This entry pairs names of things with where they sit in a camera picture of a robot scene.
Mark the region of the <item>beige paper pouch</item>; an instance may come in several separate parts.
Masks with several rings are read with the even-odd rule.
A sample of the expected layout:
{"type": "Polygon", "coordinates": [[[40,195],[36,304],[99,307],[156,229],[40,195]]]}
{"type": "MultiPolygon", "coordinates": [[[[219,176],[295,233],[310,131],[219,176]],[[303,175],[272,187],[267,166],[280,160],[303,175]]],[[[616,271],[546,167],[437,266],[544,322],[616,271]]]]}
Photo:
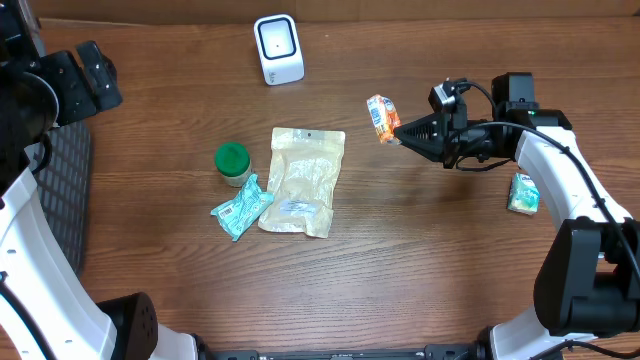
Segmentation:
{"type": "Polygon", "coordinates": [[[273,129],[267,191],[274,201],[259,217],[261,229],[329,235],[345,140],[343,131],[273,129]]]}

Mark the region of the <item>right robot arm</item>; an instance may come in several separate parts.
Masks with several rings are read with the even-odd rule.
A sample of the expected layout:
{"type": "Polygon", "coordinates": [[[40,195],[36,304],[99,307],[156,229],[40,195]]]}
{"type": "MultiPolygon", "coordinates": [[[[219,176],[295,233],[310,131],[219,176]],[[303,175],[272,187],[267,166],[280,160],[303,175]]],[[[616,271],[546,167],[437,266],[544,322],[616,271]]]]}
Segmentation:
{"type": "Polygon", "coordinates": [[[536,101],[534,79],[508,72],[484,89],[492,113],[472,120],[467,79],[428,97],[432,113],[398,126],[399,143],[446,168],[474,158],[480,171],[515,162],[531,178],[556,227],[530,308],[470,345],[429,345],[428,358],[559,359],[567,349],[639,329],[639,223],[604,189],[563,112],[536,101]]]}

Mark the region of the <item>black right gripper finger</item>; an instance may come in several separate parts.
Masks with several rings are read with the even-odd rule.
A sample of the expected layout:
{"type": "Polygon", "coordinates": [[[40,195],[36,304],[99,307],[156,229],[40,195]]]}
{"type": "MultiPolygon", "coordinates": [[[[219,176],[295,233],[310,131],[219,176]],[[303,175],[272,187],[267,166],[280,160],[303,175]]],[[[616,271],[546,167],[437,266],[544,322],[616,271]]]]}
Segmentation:
{"type": "Polygon", "coordinates": [[[394,135],[403,143],[442,143],[446,133],[446,117],[434,113],[396,127],[394,135]]]}
{"type": "Polygon", "coordinates": [[[421,141],[415,139],[402,140],[401,145],[418,153],[424,158],[432,162],[442,162],[444,148],[443,144],[439,141],[421,141]]]}

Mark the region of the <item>orange snack packet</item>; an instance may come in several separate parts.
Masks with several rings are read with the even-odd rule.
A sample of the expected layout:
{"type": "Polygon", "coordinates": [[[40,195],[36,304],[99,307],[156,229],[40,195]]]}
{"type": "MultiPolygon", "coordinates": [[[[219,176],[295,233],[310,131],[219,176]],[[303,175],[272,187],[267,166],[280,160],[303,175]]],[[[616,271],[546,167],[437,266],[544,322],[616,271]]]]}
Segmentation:
{"type": "Polygon", "coordinates": [[[401,125],[401,120],[394,103],[376,94],[367,100],[367,108],[379,141],[382,144],[400,145],[395,129],[401,125]]]}

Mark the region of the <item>teal Kleenex tissue pack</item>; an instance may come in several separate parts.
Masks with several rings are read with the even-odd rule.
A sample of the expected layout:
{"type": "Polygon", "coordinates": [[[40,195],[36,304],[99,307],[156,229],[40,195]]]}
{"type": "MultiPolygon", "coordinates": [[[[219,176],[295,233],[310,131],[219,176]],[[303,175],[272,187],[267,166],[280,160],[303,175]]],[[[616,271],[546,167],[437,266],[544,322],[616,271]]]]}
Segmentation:
{"type": "Polygon", "coordinates": [[[507,208],[514,212],[533,215],[538,211],[540,193],[530,176],[516,173],[513,176],[507,208]]]}

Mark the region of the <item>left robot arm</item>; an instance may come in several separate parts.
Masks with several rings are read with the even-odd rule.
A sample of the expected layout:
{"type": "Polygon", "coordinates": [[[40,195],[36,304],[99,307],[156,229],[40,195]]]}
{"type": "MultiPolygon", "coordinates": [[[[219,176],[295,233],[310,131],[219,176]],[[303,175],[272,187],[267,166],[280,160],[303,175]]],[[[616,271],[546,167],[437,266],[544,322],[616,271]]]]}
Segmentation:
{"type": "Polygon", "coordinates": [[[119,106],[113,63],[97,44],[46,54],[25,1],[1,4],[1,325],[24,359],[205,359],[195,335],[161,325],[150,297],[95,303],[59,247],[26,147],[119,106]]]}

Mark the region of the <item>green capped bottle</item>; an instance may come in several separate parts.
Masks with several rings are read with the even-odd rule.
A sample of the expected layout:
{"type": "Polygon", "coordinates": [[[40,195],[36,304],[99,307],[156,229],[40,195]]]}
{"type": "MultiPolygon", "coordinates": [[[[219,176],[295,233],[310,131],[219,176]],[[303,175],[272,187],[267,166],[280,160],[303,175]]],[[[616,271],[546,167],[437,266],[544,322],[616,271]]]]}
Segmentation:
{"type": "Polygon", "coordinates": [[[249,152],[237,142],[222,144],[215,152],[214,163],[224,181],[232,187],[242,187],[252,174],[249,152]]]}

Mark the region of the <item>teal snack packet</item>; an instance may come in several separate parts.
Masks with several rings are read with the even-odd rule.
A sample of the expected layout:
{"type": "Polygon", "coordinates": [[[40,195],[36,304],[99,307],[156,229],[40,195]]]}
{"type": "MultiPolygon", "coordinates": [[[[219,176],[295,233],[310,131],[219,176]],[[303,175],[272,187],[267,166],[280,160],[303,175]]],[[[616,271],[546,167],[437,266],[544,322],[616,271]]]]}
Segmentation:
{"type": "Polygon", "coordinates": [[[218,220],[232,241],[237,242],[273,201],[274,195],[263,191],[258,175],[252,174],[234,199],[215,207],[210,215],[218,220]]]}

